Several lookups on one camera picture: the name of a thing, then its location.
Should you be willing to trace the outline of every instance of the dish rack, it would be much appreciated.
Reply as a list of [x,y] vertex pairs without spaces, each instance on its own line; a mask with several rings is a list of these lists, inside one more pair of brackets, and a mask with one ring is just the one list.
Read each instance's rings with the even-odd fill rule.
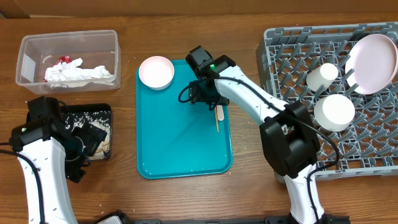
[[[349,52],[363,37],[384,34],[396,44],[398,22],[338,26],[288,27],[267,29],[256,50],[262,87],[289,103],[301,101],[311,112],[318,130],[327,134],[340,149],[336,167],[317,172],[317,178],[330,180],[361,175],[398,175],[398,90],[397,80],[373,94],[355,92],[345,73]],[[337,66],[338,78],[330,87],[316,92],[305,84],[307,74],[324,63]],[[317,123],[313,107],[320,98],[332,94],[347,96],[355,106],[355,117],[344,131],[332,133]],[[319,138],[318,166],[335,159],[333,148]]]

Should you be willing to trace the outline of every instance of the crumpled white tissue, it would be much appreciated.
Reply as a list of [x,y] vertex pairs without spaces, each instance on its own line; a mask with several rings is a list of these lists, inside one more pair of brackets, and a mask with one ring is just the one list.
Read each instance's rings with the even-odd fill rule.
[[[60,62],[53,67],[46,69],[44,79],[48,82],[62,82],[70,80],[90,80],[90,82],[104,85],[114,85],[111,81],[98,81],[95,82],[95,78],[111,78],[114,75],[110,74],[104,65],[95,67],[94,69],[82,69],[78,68],[82,65],[83,60],[81,58],[75,59],[70,63]],[[75,88],[89,84],[90,82],[77,82],[77,83],[58,83],[51,84],[51,87],[67,87]]]

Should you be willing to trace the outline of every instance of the teal tray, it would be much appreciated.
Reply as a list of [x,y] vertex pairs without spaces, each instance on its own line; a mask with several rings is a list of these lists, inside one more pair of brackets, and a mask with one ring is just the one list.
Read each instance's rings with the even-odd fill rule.
[[147,179],[226,172],[233,161],[228,109],[223,107],[217,133],[208,105],[178,102],[181,90],[197,78],[185,60],[172,63],[174,78],[164,90],[145,86],[136,73],[138,172]]

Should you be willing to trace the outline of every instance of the red object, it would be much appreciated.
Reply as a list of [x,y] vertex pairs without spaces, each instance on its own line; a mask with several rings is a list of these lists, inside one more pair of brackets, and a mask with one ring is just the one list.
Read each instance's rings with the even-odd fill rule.
[[72,60],[70,59],[69,56],[60,57],[60,60],[58,60],[58,62],[56,62],[55,65],[58,65],[60,62],[70,63],[72,62]]

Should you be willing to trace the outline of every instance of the transparent container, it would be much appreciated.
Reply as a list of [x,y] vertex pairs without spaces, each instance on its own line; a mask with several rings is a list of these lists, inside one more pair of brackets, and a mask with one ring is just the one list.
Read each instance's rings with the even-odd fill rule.
[[[64,56],[83,59],[79,68],[104,65],[113,76],[45,82],[46,69]],[[36,94],[114,90],[121,87],[121,77],[121,50],[114,30],[28,35],[19,49],[16,83]]]

